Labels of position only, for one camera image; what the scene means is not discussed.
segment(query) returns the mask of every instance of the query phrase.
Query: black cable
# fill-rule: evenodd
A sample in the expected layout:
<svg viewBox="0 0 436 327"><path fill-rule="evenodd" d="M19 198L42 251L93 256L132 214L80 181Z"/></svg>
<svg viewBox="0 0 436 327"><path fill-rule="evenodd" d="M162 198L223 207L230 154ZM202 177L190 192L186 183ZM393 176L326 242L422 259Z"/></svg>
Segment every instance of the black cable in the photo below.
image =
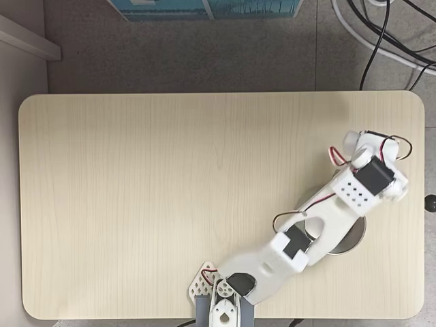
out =
<svg viewBox="0 0 436 327"><path fill-rule="evenodd" d="M380 36L381 32L377 29L377 27L374 27L370 22L368 22L365 17L360 13L360 11L357 9L356 5L354 5L353 0L347 0L348 5L351 7L355 15L359 18L361 22L363 22L372 32L376 33L378 36ZM409 56L422 61L423 63L436 63L436 61L427 59L423 56L420 56L419 54L415 53L413 50L409 49L402 43L398 43L394 39L392 39L389 35L385 34L383 37L387 42L398 48L399 50L403 51L404 53L408 54Z"/></svg>
<svg viewBox="0 0 436 327"><path fill-rule="evenodd" d="M423 14L427 18L431 19L433 22L436 22L436 17L430 15L428 12L426 12L425 10L421 9L420 7L418 7L415 3L411 2L410 0L403 0L403 1L407 5L411 6L413 9L415 9L417 12Z"/></svg>
<svg viewBox="0 0 436 327"><path fill-rule="evenodd" d="M366 20L371 24L371 25L373 25L376 29L378 29L379 31L381 31L381 27L380 26L378 26L377 24L374 24L374 22L372 22L371 21L371 19L369 18L369 15L368 15L368 10L367 10L367 5L365 4L365 1L366 0L360 0L360 4L361 4L361 6L362 6L362 9L363 9L363 14L364 14L364 16L365 16L365 18L366 18ZM403 46L405 46L400 40L398 40L395 36L393 36L391 33L389 33L388 31L385 31L384 32L386 35L388 35L389 37L391 37L394 41L396 41L398 44L402 44ZM433 45L433 46L429 46L429 47L427 47L427 48L423 48L423 49L420 49L420 50L412 50L412 49L410 49L412 52L414 52L414 53L419 53L419 52L424 52L424 51L427 51L427 50L430 50L430 49L433 49L433 48L436 48L436 44L435 45Z"/></svg>
<svg viewBox="0 0 436 327"><path fill-rule="evenodd" d="M380 32L379 39L377 40L377 43L375 44L374 51L368 60L367 66L365 67L365 70L363 71L362 80L360 80L359 90L363 90L363 84L365 83L365 78L367 78L369 68L370 68L371 64L373 63L373 60L375 58L375 55L377 54L377 51L379 50L380 44L382 43L384 32L386 31L386 27L388 26L389 12L390 12L390 0L386 0L386 13L384 16L383 27L381 28L382 30Z"/></svg>
<svg viewBox="0 0 436 327"><path fill-rule="evenodd" d="M413 89L415 88L415 86L417 85L417 83L420 81L422 75L424 75L424 72L427 68L429 68L430 66L435 65L434 63L429 63L427 66L425 66L424 68L422 68L420 74L418 75L418 77L416 78L414 84L410 87L409 91L413 91Z"/></svg>
<svg viewBox="0 0 436 327"><path fill-rule="evenodd" d="M415 53L419 53L419 52L427 51L427 50L430 50L430 49L433 49L433 48L436 48L436 44L435 44L434 46L429 46L429 47L427 47L427 48L423 48L423 49L421 49L421 50L415 50Z"/></svg>
<svg viewBox="0 0 436 327"><path fill-rule="evenodd" d="M304 319L294 319L294 320L292 320L291 323L289 324L289 327L295 327L295 326L301 324L303 320L304 320Z"/></svg>
<svg viewBox="0 0 436 327"><path fill-rule="evenodd" d="M365 4L366 0L360 0L360 4L362 6L363 9L363 14L365 15L365 18L367 19L367 21L373 25L376 29L378 29L379 31L381 31L381 27L377 24L374 24L374 22L369 18L368 15L368 10L367 10L367 5ZM389 33L388 31L384 32L386 35L388 35L389 37L391 37L394 41L398 42L399 44L403 44L400 40L398 40L395 36L393 36L391 33Z"/></svg>
<svg viewBox="0 0 436 327"><path fill-rule="evenodd" d="M192 320L189 320L188 322L184 322L183 324L178 325L177 327L186 327L186 326L194 324L195 322L196 322L196 320L192 319Z"/></svg>

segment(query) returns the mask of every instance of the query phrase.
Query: robotic arm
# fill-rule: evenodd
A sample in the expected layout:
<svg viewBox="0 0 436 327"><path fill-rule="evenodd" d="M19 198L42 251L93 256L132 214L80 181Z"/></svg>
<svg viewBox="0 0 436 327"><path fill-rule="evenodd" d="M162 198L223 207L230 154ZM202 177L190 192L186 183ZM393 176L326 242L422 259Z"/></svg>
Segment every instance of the robotic arm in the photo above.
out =
<svg viewBox="0 0 436 327"><path fill-rule="evenodd" d="M396 139L403 139L410 145L406 156L397 157L399 144ZM409 181L395 167L395 161L410 155L409 141L372 131L351 131L344 138L343 148L351 159L346 161L330 147L330 159L340 169L339 173L300 208L290 212L290 218L278 230L275 219L276 234L269 243L236 254L218 267L218 277L212 286L209 327L219 325L212 308L216 307L218 312L217 306L229 300L222 292L217 297L217 285L222 289L223 283L228 284L228 289L234 290L230 302L234 302L236 310L236 303L243 298L256 305L277 292L290 276L301 273L306 266L316 264L332 251L359 217L383 200L398 201L407 193ZM323 224L320 237L312 241L295 224L314 218L321 219ZM239 327L239 311L237 317L236 326Z"/></svg>

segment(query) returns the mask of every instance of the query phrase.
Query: wooden table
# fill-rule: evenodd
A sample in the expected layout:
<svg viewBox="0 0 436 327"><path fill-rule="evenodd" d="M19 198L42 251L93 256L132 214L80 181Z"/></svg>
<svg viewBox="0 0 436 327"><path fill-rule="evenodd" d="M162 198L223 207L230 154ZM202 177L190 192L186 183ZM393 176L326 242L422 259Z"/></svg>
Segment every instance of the wooden table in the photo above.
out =
<svg viewBox="0 0 436 327"><path fill-rule="evenodd" d="M21 106L22 298L38 319L192 317L200 265L273 237L348 130L408 138L399 203L256 317L407 318L424 300L424 107L406 91L38 95Z"/></svg>

